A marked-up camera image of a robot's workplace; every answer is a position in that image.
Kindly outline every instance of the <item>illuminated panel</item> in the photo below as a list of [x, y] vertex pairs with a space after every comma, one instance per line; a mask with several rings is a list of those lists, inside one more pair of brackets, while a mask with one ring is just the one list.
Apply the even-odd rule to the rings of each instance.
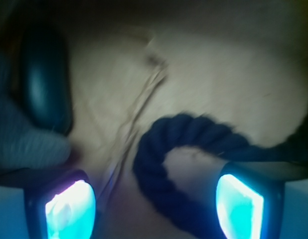
[[228, 239], [259, 239], [264, 197], [231, 174], [220, 177], [216, 189], [220, 226]]
[[75, 182], [45, 205], [48, 239], [89, 239], [95, 211], [91, 185], [84, 180]]

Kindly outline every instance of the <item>beige surface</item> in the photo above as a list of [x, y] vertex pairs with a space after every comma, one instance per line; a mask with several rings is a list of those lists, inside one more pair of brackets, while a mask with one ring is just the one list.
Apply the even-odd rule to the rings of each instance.
[[[74, 165], [86, 170], [96, 190], [116, 132], [152, 72], [148, 54], [168, 63], [168, 77], [137, 122], [139, 134], [97, 238], [192, 238], [138, 191], [131, 173], [137, 141], [153, 121], [179, 112], [208, 114], [262, 146], [284, 140], [308, 103], [308, 50], [297, 6], [273, 0], [74, 2], [56, 4], [51, 19], [69, 43]], [[179, 188], [206, 203], [223, 164], [195, 149], [176, 149], [166, 159]]]

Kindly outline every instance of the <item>dark oval object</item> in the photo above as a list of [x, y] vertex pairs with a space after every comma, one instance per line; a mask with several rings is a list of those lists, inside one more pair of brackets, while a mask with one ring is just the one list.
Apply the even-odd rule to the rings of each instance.
[[44, 129], [67, 134], [72, 106], [63, 38], [47, 24], [26, 31], [20, 49], [21, 94], [32, 122]]

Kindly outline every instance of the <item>dark blue cord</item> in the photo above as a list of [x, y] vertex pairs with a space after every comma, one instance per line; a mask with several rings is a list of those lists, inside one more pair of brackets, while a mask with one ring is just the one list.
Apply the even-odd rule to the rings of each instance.
[[165, 156], [181, 146], [200, 147], [231, 161], [308, 161], [308, 115], [293, 135], [273, 148], [251, 145], [224, 124], [186, 114], [160, 118], [142, 136], [133, 165], [142, 193], [180, 229], [202, 239], [222, 239], [226, 237], [216, 210], [190, 200], [167, 178]]

